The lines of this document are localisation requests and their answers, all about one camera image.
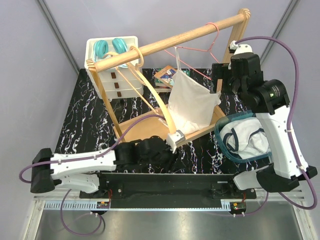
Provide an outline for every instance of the white plastic drawer unit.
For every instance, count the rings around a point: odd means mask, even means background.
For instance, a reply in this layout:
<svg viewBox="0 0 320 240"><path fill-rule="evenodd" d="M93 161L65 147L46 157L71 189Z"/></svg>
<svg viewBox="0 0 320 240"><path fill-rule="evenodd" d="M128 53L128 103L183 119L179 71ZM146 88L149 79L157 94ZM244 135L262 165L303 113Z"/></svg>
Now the white plastic drawer unit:
<svg viewBox="0 0 320 240"><path fill-rule="evenodd" d="M94 58L94 44L99 40L105 40L108 43L109 52L115 52L114 46L112 45L112 40L115 38L122 38L129 49L132 45L138 47L138 38L136 36L117 36L117 37L103 37L103 38L91 38L86 42L85 49L85 60L84 68L90 77L90 80L97 92L99 98L101 99L101 94L95 84L95 80L91 75L86 60L95 59ZM133 65L139 62L138 59L131 61ZM130 72L129 69L119 67L120 72L129 80L129 82L134 86L134 88L140 93L144 93L144 88L141 82L139 82L136 77ZM100 80L102 82L105 93L109 99L124 99L124 98L135 98L139 97L135 90L131 88L129 83L116 71L115 68L111 68L98 73Z"/></svg>

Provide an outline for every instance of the metal floor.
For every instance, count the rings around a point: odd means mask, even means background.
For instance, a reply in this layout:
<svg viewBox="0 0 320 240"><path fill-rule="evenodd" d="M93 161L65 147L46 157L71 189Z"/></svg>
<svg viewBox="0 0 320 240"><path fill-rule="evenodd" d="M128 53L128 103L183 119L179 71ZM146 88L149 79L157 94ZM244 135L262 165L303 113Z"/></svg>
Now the metal floor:
<svg viewBox="0 0 320 240"><path fill-rule="evenodd" d="M248 202L247 212L259 207ZM64 211L69 224L84 211ZM214 216L210 212L183 211L110 211L103 215L105 231L80 237L63 229L59 211L45 210L36 240L302 240L292 206L286 202L268 202L260 212L246 217ZM69 227L89 233L99 220L86 216Z"/></svg>

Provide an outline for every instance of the gray wall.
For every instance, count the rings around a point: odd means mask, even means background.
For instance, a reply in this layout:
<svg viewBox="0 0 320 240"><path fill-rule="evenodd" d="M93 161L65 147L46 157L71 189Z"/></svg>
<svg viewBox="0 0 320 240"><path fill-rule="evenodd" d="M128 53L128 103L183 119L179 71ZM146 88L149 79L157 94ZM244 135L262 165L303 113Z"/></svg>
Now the gray wall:
<svg viewBox="0 0 320 240"><path fill-rule="evenodd" d="M83 68L86 42L91 38L135 35L139 46L159 41L208 22L236 15L249 8L251 20L245 36L272 35L290 0L46 0L78 65ZM221 31L213 53L222 60L231 28ZM185 43L207 49L216 33ZM259 54L266 42L254 43ZM180 57L195 68L209 68L213 58L197 51L180 50ZM176 65L164 51L145 58L145 68Z"/></svg>
<svg viewBox="0 0 320 240"><path fill-rule="evenodd" d="M77 75L35 0L1 1L0 23L0 238L17 240L33 197L19 171L55 149Z"/></svg>
<svg viewBox="0 0 320 240"><path fill-rule="evenodd" d="M319 147L319 103L320 103L320 39L319 14L320 1L301 1L279 39L291 47L297 57L300 70L298 102L296 105L293 127L299 146L307 162L320 170ZM294 65L289 54L281 46L274 46L264 62L262 69L266 80L279 79L284 82L292 99L295 82ZM320 176L312 179L320 198ZM320 236L320 206L309 212Z"/></svg>

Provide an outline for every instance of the pink hanger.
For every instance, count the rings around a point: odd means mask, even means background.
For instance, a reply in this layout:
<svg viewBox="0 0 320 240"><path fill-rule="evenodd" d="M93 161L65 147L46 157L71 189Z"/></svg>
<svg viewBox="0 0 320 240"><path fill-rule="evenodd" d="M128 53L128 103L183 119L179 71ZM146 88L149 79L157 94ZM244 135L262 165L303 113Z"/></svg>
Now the pink hanger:
<svg viewBox="0 0 320 240"><path fill-rule="evenodd" d="M195 50L195 51L200 51L200 52L210 52L210 55L214 58L214 60L215 60L217 63L219 63L219 61L217 60L217 58L216 58L216 57L213 55L213 53L212 53L212 47L214 46L214 44L215 44L215 42L216 42L216 40L217 40L217 38L218 38L218 36L219 36L219 28L218 28L218 26L217 26L215 23L213 23L213 22L208 22L206 25L208 25L208 24L212 24L213 26L215 26L215 28L216 28L216 30L217 30L217 34L216 34L213 42L211 43L210 47L208 48L208 50L198 49L198 48L192 48L192 47L185 47L185 46L177 46L177 48L188 49L188 50ZM168 52L167 50L164 50L164 51L165 51L166 53L170 54L172 57L176 57L174 54ZM194 70L194 71L197 72L198 74L201 74L201 75L204 76L205 78L211 80L210 77L208 77L208 76L204 75L203 73L199 72L198 70L194 69L192 66L190 66L190 65L187 64L187 63L185 63L184 61L182 61L182 60L180 60L180 59L179 59L179 61L180 61L181 63L187 65L189 68L191 68L192 70Z"/></svg>

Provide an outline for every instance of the wooden rod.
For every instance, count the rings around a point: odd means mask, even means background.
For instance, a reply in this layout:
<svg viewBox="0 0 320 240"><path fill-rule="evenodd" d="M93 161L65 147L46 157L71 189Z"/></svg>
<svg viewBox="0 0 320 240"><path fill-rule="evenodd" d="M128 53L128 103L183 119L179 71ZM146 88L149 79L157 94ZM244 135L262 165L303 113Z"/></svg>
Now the wooden rod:
<svg viewBox="0 0 320 240"><path fill-rule="evenodd" d="M222 30L222 29L226 29L231 26L234 26L236 24L242 23L245 19L246 18L244 14L238 14L238 15L226 18L224 20L217 21L215 24L218 26L219 30ZM208 25L193 29L191 31L181 33L179 35L172 36L172 37L139 47L139 50L141 51L143 56L148 56L150 54L154 54L156 52L165 50L167 48L171 48L176 45L191 41L193 39L200 38L202 36L214 33L216 31L217 29L214 25L208 24ZM104 70L119 66L121 64L131 62L138 58L139 58L138 52L135 50L130 50L125 53L95 62L94 66L96 71L99 73Z"/></svg>

